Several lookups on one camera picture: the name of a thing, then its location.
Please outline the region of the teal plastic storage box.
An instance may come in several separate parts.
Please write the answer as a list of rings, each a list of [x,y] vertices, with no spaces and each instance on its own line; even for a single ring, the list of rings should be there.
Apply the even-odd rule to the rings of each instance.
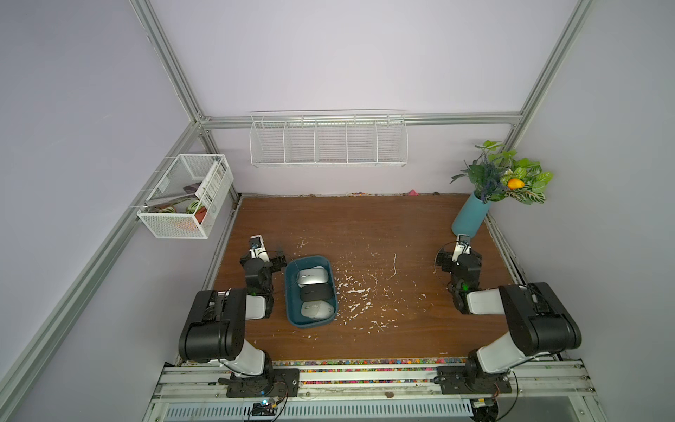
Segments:
[[[339,311],[330,261],[309,256],[291,261],[285,271],[287,317],[300,329],[328,325]]]

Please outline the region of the silver mouse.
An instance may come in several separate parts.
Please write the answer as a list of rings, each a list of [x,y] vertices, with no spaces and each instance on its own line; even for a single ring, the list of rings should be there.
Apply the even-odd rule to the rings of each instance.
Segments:
[[[300,270],[296,278],[296,283],[300,288],[317,284],[327,284],[329,281],[330,274],[322,266]]]

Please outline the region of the black mouse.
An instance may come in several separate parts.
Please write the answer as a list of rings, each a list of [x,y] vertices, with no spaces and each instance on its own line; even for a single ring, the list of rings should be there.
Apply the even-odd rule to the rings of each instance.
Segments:
[[[330,284],[309,284],[300,288],[302,302],[328,301],[334,297],[334,291]]]

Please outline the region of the white ergonomic mouse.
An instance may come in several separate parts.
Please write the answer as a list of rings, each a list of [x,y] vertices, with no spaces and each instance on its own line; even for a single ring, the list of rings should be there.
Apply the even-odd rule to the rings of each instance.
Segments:
[[[315,321],[330,319],[335,315],[335,308],[323,300],[304,302],[301,315]]]

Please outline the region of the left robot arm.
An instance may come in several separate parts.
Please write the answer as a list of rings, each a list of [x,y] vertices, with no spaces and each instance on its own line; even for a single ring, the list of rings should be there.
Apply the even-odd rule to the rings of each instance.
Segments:
[[[270,318],[274,309],[272,279],[287,265],[283,254],[243,257],[244,288],[202,290],[195,295],[179,337],[179,356],[186,362],[218,363],[236,380],[274,379],[269,354],[245,339],[246,323]]]

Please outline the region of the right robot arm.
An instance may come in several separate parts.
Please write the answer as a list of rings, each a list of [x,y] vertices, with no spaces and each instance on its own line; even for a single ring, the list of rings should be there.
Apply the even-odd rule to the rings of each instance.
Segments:
[[[467,378],[501,375],[537,357],[581,346],[578,324],[547,283],[482,289],[482,256],[473,250],[440,249],[435,265],[450,274],[446,289],[457,311],[506,318],[506,334],[469,354]]]

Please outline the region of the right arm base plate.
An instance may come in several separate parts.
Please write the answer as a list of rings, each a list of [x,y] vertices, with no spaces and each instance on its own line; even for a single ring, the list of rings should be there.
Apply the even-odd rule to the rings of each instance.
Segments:
[[[513,387],[506,373],[471,372],[466,367],[460,366],[437,367],[437,373],[432,382],[441,387],[443,395],[497,396],[502,393],[513,392]]]

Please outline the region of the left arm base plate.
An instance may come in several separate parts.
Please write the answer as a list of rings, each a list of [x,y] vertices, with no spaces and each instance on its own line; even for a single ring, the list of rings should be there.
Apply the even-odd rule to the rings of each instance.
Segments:
[[[296,397],[300,387],[298,369],[269,369],[261,376],[219,378],[229,398]]]

